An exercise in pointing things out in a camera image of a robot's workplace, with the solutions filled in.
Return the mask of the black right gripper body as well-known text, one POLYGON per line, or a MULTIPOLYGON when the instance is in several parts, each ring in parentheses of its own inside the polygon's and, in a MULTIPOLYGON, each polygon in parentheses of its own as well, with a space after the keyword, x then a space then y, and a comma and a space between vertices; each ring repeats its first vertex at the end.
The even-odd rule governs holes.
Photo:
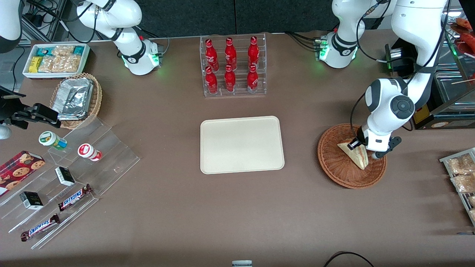
POLYGON ((22 93, 16 93, 3 86, 0 87, 0 123, 11 125, 10 117, 18 112, 23 111, 26 105, 22 104, 20 98, 24 98, 26 95, 22 93))

